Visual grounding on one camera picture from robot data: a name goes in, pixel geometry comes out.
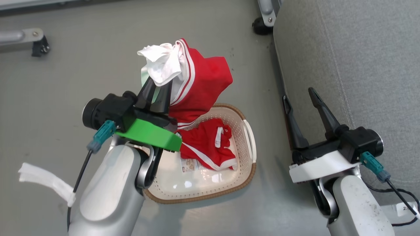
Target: laundry basket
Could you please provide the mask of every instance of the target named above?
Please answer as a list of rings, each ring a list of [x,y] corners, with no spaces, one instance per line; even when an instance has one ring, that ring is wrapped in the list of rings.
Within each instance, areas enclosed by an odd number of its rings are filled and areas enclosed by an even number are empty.
[[[196,160],[181,159],[179,152],[164,151],[156,178],[151,187],[144,191],[150,199],[163,204],[194,202],[232,193],[251,182],[257,159],[251,126],[234,106],[215,104],[186,129],[196,128],[200,122],[212,118],[221,118],[224,124],[231,127],[229,149],[236,156],[238,169],[209,170]]]

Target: black cable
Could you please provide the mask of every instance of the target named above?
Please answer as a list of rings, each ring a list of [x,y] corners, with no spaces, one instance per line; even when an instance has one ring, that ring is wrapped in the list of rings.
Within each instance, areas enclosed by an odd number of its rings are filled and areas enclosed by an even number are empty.
[[[406,203],[407,201],[405,201],[405,199],[401,196],[401,194],[399,193],[399,192],[402,192],[402,193],[406,193],[406,194],[408,194],[408,195],[410,195],[411,197],[413,197],[414,198],[414,200],[416,201],[416,203],[417,203],[417,206],[420,206],[420,203],[419,203],[419,200],[416,198],[416,196],[413,194],[413,193],[411,193],[411,192],[409,192],[409,191],[406,191],[406,190],[404,190],[404,189],[396,189],[395,188],[395,186],[394,185],[392,185],[392,187],[391,187],[391,189],[375,189],[374,187],[372,187],[371,185],[369,185],[368,183],[366,183],[365,181],[363,181],[365,184],[366,184],[366,186],[370,189],[370,190],[372,190],[372,191],[375,191],[375,192],[379,192],[379,193],[391,193],[391,192],[398,192],[398,197],[400,197],[400,199],[401,200],[403,200],[403,202],[407,205],[408,203]],[[407,226],[407,225],[411,225],[411,224],[413,224],[414,222],[416,222],[417,221],[417,218],[416,217],[414,217],[414,219],[413,220],[411,220],[411,221],[409,221],[409,222],[405,222],[405,223],[397,223],[397,224],[392,224],[392,226],[394,226],[394,227],[398,227],[398,226]]]
[[[89,150],[89,152],[86,155],[86,158],[84,159],[84,163],[80,169],[79,176],[77,177],[76,184],[73,188],[73,193],[76,193],[77,188],[79,187],[81,177],[83,176],[84,170],[86,169],[87,163],[89,162],[90,156],[92,156],[92,150]],[[67,208],[67,232],[70,228],[70,213],[71,213],[71,207]]]
[[[396,187],[391,183],[389,179],[385,180],[388,185],[391,187],[391,189],[398,195],[398,197],[402,200],[402,202],[408,207],[408,209],[413,213],[413,215],[417,215],[417,212],[408,204],[408,202],[404,199],[404,197],[401,195],[401,193],[398,192]]]

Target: teal connector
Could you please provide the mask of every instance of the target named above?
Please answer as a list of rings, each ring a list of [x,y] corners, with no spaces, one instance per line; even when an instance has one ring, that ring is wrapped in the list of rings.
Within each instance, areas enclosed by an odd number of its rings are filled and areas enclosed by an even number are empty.
[[[383,169],[383,166],[379,161],[370,153],[364,152],[360,155],[360,162],[371,170],[381,183],[385,183],[386,179],[389,179],[391,175]]]
[[[93,136],[93,140],[87,145],[87,149],[92,151],[92,153],[97,153],[101,149],[102,144],[115,133],[116,129],[117,127],[113,121],[105,121]]]

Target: gray fabric seat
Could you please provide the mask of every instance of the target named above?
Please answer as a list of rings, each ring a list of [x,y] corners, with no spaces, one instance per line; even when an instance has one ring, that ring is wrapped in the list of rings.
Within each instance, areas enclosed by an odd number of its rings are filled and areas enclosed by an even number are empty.
[[[310,144],[325,140],[314,87],[341,123],[378,132],[395,186],[420,197],[420,2],[286,0],[274,26],[285,90]],[[365,167],[362,178],[382,185]],[[400,202],[374,193],[382,205]]]

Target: white strap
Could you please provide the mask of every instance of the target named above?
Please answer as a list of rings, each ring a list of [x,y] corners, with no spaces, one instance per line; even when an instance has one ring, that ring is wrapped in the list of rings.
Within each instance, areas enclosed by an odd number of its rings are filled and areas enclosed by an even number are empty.
[[[73,203],[76,200],[76,194],[73,193],[73,187],[53,173],[28,163],[23,163],[18,173],[20,173],[20,182],[32,182],[47,186],[66,200],[68,207],[73,206]]]
[[[217,127],[216,138],[214,140],[214,146],[216,148],[220,148],[220,144],[222,142],[222,134],[224,134],[223,127]]]

